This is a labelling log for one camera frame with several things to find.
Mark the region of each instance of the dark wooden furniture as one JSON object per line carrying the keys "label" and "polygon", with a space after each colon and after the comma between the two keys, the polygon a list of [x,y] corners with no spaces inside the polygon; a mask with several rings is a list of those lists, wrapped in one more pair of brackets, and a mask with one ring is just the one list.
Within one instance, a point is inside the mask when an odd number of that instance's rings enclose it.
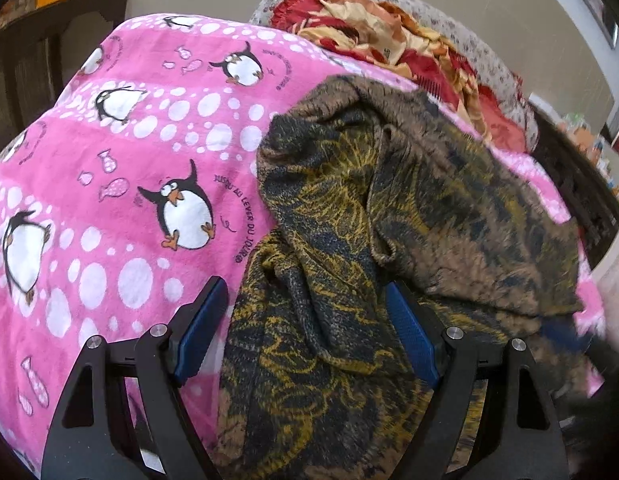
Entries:
{"label": "dark wooden furniture", "polygon": [[576,147],[536,112],[539,142],[532,155],[556,184],[581,227],[592,269],[603,259],[619,230],[619,201]]}
{"label": "dark wooden furniture", "polygon": [[126,7],[127,0],[62,0],[0,30],[0,150],[62,92],[60,44],[69,23],[98,12],[115,28],[124,21]]}

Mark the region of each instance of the penguin beak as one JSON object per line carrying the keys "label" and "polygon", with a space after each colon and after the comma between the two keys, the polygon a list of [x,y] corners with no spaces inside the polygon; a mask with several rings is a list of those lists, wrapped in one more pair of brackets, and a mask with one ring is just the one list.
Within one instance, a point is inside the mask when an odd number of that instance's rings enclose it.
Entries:
{"label": "penguin beak", "polygon": [[169,202],[172,203],[173,206],[177,206],[177,200],[185,200],[185,198],[182,196],[182,193],[180,192],[180,190],[178,188],[171,190],[171,192],[169,193],[169,195],[167,195],[167,200],[169,200]]}

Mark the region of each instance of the blue gripper pad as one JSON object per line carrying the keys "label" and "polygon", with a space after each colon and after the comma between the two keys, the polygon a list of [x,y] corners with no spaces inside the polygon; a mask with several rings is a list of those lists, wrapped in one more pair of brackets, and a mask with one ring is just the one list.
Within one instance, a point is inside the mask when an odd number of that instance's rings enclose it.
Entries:
{"label": "blue gripper pad", "polygon": [[435,388],[440,376],[436,370],[434,347],[395,283],[387,285],[385,301],[389,319],[403,344],[416,377]]}
{"label": "blue gripper pad", "polygon": [[187,379],[198,373],[211,340],[225,316],[227,302],[227,283],[219,279],[207,293],[204,303],[180,338],[177,348],[177,364],[173,373],[179,386],[183,386]]}

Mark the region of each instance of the crumpled blanket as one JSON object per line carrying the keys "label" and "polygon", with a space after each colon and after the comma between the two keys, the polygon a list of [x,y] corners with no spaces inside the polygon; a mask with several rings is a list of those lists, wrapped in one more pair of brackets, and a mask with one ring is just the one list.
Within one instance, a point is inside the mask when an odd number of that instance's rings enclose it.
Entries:
{"label": "crumpled blanket", "polygon": [[212,454],[224,478],[388,478],[431,394],[388,320],[391,279],[447,325],[529,336],[557,386],[582,386],[578,359],[535,334],[539,316],[580,308],[574,222],[554,224],[424,92],[328,78],[274,118],[257,160],[278,227],[251,254],[227,336]]}
{"label": "crumpled blanket", "polygon": [[445,36],[423,27],[390,2],[284,0],[272,27],[287,30],[338,54],[366,61],[428,89],[489,138],[477,77]]}

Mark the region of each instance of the pink fish illustration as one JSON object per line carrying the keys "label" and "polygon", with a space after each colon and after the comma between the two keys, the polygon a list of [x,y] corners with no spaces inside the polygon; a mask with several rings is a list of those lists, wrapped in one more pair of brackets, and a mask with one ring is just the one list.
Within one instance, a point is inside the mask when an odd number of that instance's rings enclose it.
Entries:
{"label": "pink fish illustration", "polygon": [[46,408],[49,406],[49,394],[47,393],[47,388],[45,384],[40,380],[38,374],[32,369],[32,356],[25,358],[20,366],[23,370],[27,372],[27,378],[29,379],[30,385],[32,386],[32,390],[36,395],[36,399],[38,403]]}
{"label": "pink fish illustration", "polygon": [[78,175],[78,182],[83,186],[87,186],[93,179],[94,173],[89,173],[89,171],[81,171],[80,175]]}
{"label": "pink fish illustration", "polygon": [[32,416],[33,415],[33,406],[29,402],[29,399],[25,397],[22,393],[18,392],[18,402],[20,403],[20,407],[25,412],[25,415]]}
{"label": "pink fish illustration", "polygon": [[118,167],[118,162],[116,162],[116,159],[109,154],[111,151],[112,150],[104,150],[98,154],[102,160],[102,170],[105,173],[112,173],[112,171]]}
{"label": "pink fish illustration", "polygon": [[192,57],[192,53],[186,48],[183,48],[182,46],[178,47],[176,50],[174,50],[174,52],[178,52],[181,59],[190,59],[190,57]]}
{"label": "pink fish illustration", "polygon": [[194,59],[193,61],[190,61],[188,65],[182,67],[180,71],[184,74],[185,72],[193,72],[194,70],[198,70],[200,67],[202,67],[202,59]]}
{"label": "pink fish illustration", "polygon": [[98,202],[102,202],[107,196],[111,196],[112,198],[123,196],[128,190],[129,180],[126,178],[117,178],[112,180],[107,186],[100,187]]}

